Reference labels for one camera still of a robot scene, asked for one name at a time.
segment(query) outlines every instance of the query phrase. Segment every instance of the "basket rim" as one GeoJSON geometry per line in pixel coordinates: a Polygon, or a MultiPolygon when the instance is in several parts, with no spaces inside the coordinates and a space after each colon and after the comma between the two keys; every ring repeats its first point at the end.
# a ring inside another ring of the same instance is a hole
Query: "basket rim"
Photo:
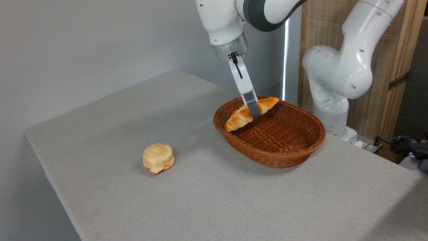
{"type": "MultiPolygon", "coordinates": [[[[265,98],[267,98],[267,96],[257,96],[259,99],[265,99],[265,98]]],[[[224,106],[224,105],[226,105],[227,103],[229,103],[229,102],[232,102],[232,101],[236,101],[237,99],[240,99],[240,100],[242,100],[240,97],[238,97],[238,98],[235,98],[235,99],[232,99],[232,100],[230,100],[230,101],[228,101],[228,102],[226,102],[226,103],[224,103],[223,105],[221,105],[219,108],[218,108],[218,110],[215,112],[215,114],[214,114],[214,126],[216,127],[216,129],[218,130],[218,131],[220,131],[223,135],[228,135],[229,137],[232,137],[233,139],[234,139],[234,141],[238,141],[239,143],[242,143],[242,144],[244,144],[245,146],[248,146],[248,147],[250,147],[251,149],[253,149],[255,152],[258,152],[258,153],[261,153],[261,154],[269,154],[269,155],[274,155],[274,156],[287,156],[287,155],[293,155],[293,156],[295,156],[295,155],[301,155],[301,156],[305,156],[305,155],[311,155],[315,150],[317,150],[323,143],[324,143],[324,141],[325,141],[325,138],[326,138],[326,130],[325,130],[325,127],[324,127],[324,124],[320,121],[320,119],[318,119],[314,114],[312,114],[311,112],[309,112],[309,111],[307,111],[307,110],[305,110],[305,109],[303,109],[303,108],[301,108],[301,107],[298,107],[298,106],[295,106],[295,105],[293,105],[293,104],[291,104],[291,103],[288,103],[287,101],[284,101],[284,100],[281,100],[281,99],[279,99],[279,102],[278,103],[280,103],[280,104],[282,104],[282,105],[288,105],[288,106],[290,106],[290,107],[292,107],[292,108],[296,108],[298,111],[301,111],[301,112],[303,112],[304,114],[306,114],[306,115],[308,115],[315,123],[317,123],[321,128],[322,128],[322,130],[321,130],[321,135],[320,135],[320,138],[315,142],[315,144],[313,144],[312,146],[310,146],[310,147],[308,147],[307,149],[305,149],[305,150],[301,150],[301,151],[294,151],[294,152],[286,152],[286,153],[274,153],[274,152],[269,152],[269,151],[264,151],[264,150],[260,150],[260,149],[258,149],[258,148],[255,148],[255,147],[253,147],[253,146],[251,146],[251,145],[248,145],[246,142],[244,142],[244,141],[242,141],[240,138],[238,138],[237,136],[235,136],[235,135],[233,135],[232,133],[229,133],[229,132],[227,132],[227,131],[225,131],[223,128],[222,128],[222,126],[220,126],[216,121],[215,121],[215,116],[216,116],[216,114],[217,114],[217,112],[224,106]]]]}

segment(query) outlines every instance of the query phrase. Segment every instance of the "bread roll on table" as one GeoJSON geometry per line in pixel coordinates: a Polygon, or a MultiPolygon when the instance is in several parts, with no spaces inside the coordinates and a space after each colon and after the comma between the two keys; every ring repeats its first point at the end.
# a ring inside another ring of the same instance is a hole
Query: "bread roll on table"
{"type": "Polygon", "coordinates": [[[161,143],[150,145],[144,150],[143,165],[153,174],[168,170],[174,165],[171,147],[161,143]]]}

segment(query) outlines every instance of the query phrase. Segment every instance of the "bread roll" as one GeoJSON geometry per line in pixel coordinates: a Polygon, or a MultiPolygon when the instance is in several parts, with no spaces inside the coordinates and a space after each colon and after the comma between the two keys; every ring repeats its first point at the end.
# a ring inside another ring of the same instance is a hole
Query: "bread roll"
{"type": "Polygon", "coordinates": [[[143,165],[153,174],[168,170],[174,165],[171,147],[161,143],[147,147],[143,154],[143,165]]]}
{"type": "MultiPolygon", "coordinates": [[[[268,97],[266,99],[259,99],[257,101],[257,106],[260,110],[261,114],[265,114],[268,110],[270,110],[276,103],[278,103],[279,99],[276,97],[268,97]]],[[[227,132],[231,132],[233,130],[237,130],[247,123],[253,121],[253,117],[251,116],[250,109],[248,106],[242,105],[238,110],[232,113],[232,116],[227,120],[224,125],[224,129],[227,132]]]]}

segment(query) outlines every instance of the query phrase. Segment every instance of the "woven screen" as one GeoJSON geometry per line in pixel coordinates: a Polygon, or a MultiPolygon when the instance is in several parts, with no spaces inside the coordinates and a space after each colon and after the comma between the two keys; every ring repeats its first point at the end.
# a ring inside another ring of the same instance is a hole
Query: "woven screen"
{"type": "MultiPolygon", "coordinates": [[[[301,58],[312,46],[325,45],[340,50],[343,41],[342,25],[357,0],[311,0],[303,6],[301,58]]],[[[370,90],[361,98],[350,100],[348,126],[359,134],[373,139],[378,132],[382,112],[381,95],[389,83],[388,66],[394,58],[391,51],[396,34],[397,19],[390,24],[377,44],[372,58],[374,76],[370,90]]],[[[299,106],[312,109],[308,78],[300,64],[299,106]]]]}

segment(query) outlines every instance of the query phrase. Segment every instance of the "power cord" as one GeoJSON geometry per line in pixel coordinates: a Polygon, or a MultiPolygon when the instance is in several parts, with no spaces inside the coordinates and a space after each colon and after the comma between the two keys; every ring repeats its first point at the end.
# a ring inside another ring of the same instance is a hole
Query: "power cord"
{"type": "MultiPolygon", "coordinates": [[[[375,144],[376,144],[376,141],[377,141],[377,142],[379,142],[379,143],[380,143],[380,141],[382,141],[382,142],[384,142],[384,143],[388,144],[389,146],[392,146],[392,147],[397,148],[397,149],[399,149],[399,150],[405,151],[405,152],[407,152],[407,153],[410,153],[410,152],[411,152],[411,153],[413,153],[413,154],[418,154],[418,155],[421,155],[421,156],[426,156],[426,153],[422,153],[422,152],[418,152],[418,151],[415,151],[415,150],[410,150],[410,149],[406,149],[406,148],[399,147],[399,146],[397,146],[397,145],[394,145],[393,143],[390,143],[390,142],[388,142],[388,141],[385,141],[384,139],[380,138],[380,136],[376,136],[376,138],[374,139],[374,144],[373,144],[373,145],[375,145],[375,144]]],[[[420,148],[420,149],[424,149],[424,150],[428,150],[428,148],[423,148],[423,147],[418,147],[418,148],[420,148]]]]}

